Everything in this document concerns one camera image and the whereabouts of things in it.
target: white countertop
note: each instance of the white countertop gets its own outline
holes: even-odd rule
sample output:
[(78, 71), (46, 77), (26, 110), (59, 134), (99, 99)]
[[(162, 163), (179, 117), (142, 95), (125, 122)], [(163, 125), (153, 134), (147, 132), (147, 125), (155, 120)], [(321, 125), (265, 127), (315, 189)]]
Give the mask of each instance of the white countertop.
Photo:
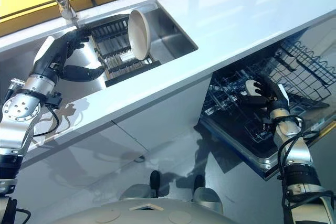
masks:
[[(81, 11), (79, 16), (89, 18), (143, 1), (146, 0), (119, 0)], [(336, 0), (158, 1), (198, 45), (198, 50), (72, 102), (76, 111), (68, 118), (71, 126), (63, 120), (64, 125), (52, 138), (72, 139), (336, 14)], [(51, 20), (2, 37), (0, 45), (4, 49), (65, 25), (61, 18)], [(39, 132), (50, 127), (48, 121), (44, 123)]]

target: reflective floor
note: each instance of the reflective floor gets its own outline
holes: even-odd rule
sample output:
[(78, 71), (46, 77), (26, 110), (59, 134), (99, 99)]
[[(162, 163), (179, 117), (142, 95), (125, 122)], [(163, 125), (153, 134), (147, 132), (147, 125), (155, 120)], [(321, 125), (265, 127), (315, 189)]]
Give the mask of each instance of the reflective floor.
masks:
[[(312, 147), (322, 184), (336, 191), (334, 163), (336, 131)], [(203, 127), (190, 129), (79, 193), (35, 212), (32, 223), (48, 223), (69, 214), (118, 200), (131, 185), (148, 183), (150, 173), (162, 173), (162, 197), (190, 200), (194, 177), (204, 174), (206, 187), (214, 189), (224, 205), (224, 214), (238, 223), (282, 221), (281, 185), (276, 176), (265, 182), (242, 163), (228, 147), (217, 142)]]

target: black cable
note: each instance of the black cable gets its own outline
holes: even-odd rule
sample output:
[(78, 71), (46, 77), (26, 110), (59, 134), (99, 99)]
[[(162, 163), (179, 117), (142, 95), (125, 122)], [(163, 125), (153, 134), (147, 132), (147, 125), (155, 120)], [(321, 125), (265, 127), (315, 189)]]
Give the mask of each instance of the black cable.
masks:
[[(281, 201), (281, 205), (284, 209), (294, 209), (296, 207), (299, 207), (303, 204), (307, 204), (309, 202), (312, 202), (313, 200), (315, 199), (318, 199), (320, 197), (323, 197), (323, 196), (328, 196), (331, 198), (331, 202), (330, 202), (330, 205), (332, 207), (332, 209), (334, 209), (334, 200), (335, 200), (335, 197), (334, 197), (334, 194), (333, 194), (333, 191), (331, 190), (328, 190), (328, 191), (324, 191), (324, 192), (321, 192), (321, 193), (306, 193), (306, 198), (294, 205), (286, 205), (286, 195), (287, 195), (287, 189), (286, 189), (286, 177), (284, 176), (284, 173), (285, 173), (285, 164), (286, 164), (286, 160), (287, 160), (287, 157), (290, 153), (290, 151), (292, 150), (293, 146), (296, 144), (296, 142), (301, 138), (303, 137), (304, 140), (310, 140), (312, 138), (315, 138), (317, 134), (319, 134), (318, 131), (308, 131), (308, 132), (304, 132), (305, 128), (306, 128), (306, 124), (305, 124), (305, 121), (302, 117), (298, 116), (298, 115), (289, 115), (289, 116), (281, 116), (279, 118), (276, 118), (274, 120), (274, 123), (277, 125), (278, 123), (280, 122), (283, 122), (287, 119), (293, 119), (295, 121), (295, 123), (299, 126), (299, 120), (301, 120), (301, 125), (299, 126), (300, 127), (300, 132), (298, 134), (296, 134), (294, 137), (290, 138), (289, 140), (285, 141), (280, 147), (279, 147), (279, 150), (278, 150), (278, 154), (277, 154), (277, 158), (278, 158), (278, 166), (279, 166), (279, 171), (280, 171), (280, 179), (282, 180), (282, 201)], [(314, 134), (314, 136), (311, 136), (311, 137), (308, 137), (308, 138), (305, 138), (305, 136), (307, 135), (311, 135), (311, 134)], [(289, 144), (290, 146), (288, 147), (287, 151), (285, 152), (285, 155), (281, 161), (281, 153), (282, 151), (284, 150), (284, 148)]]
[(27, 215), (27, 218), (22, 222), (22, 224), (26, 224), (27, 221), (29, 221), (30, 217), (32, 216), (32, 213), (30, 213), (28, 210), (26, 209), (21, 209), (21, 208), (16, 208), (17, 212), (23, 212), (24, 214)]
[(36, 135), (34, 135), (34, 136), (43, 136), (43, 135), (49, 134), (49, 133), (53, 132), (54, 130), (56, 130), (56, 129), (58, 128), (58, 126), (59, 126), (59, 119), (58, 119), (58, 116), (57, 116), (56, 113), (52, 110), (52, 108), (51, 108), (50, 106), (47, 106), (47, 108), (48, 108), (48, 110), (52, 113), (52, 115), (54, 116), (54, 118), (56, 119), (56, 126), (55, 126), (53, 129), (51, 129), (51, 130), (49, 130), (49, 131), (47, 131), (47, 132), (40, 133), (40, 134), (36, 134)]

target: white cabinet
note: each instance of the white cabinet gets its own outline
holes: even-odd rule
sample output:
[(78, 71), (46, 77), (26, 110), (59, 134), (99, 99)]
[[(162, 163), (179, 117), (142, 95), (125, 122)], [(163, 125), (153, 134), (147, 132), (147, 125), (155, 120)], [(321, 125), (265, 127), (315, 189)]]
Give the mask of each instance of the white cabinet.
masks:
[(152, 149), (197, 124), (211, 75), (113, 120)]
[[(132, 162), (145, 149), (112, 122), (61, 151), (23, 168), (12, 197), (21, 208), (36, 211), (70, 196)], [(42, 148), (59, 148), (57, 141)]]

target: dish rack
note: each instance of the dish rack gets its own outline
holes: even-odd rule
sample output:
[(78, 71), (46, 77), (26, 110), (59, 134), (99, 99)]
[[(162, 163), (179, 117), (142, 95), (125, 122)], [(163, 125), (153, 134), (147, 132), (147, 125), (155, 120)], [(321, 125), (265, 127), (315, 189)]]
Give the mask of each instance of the dish rack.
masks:
[(107, 87), (160, 65), (150, 55), (144, 60), (133, 55), (128, 38), (128, 19), (129, 15), (122, 15), (91, 28), (95, 52), (106, 69)]
[(276, 53), (251, 66), (230, 71), (225, 76), (214, 73), (203, 105), (203, 114), (225, 111), (233, 121), (244, 125), (245, 131), (256, 143), (272, 138), (262, 130), (266, 112), (262, 109), (249, 111), (239, 103), (246, 95), (245, 82), (259, 73), (265, 73), (277, 84), (282, 84), (289, 97), (292, 114), (303, 115), (312, 108), (329, 106), (323, 103), (331, 95), (328, 87), (336, 82), (336, 70), (326, 61), (315, 56), (301, 42), (284, 40)]

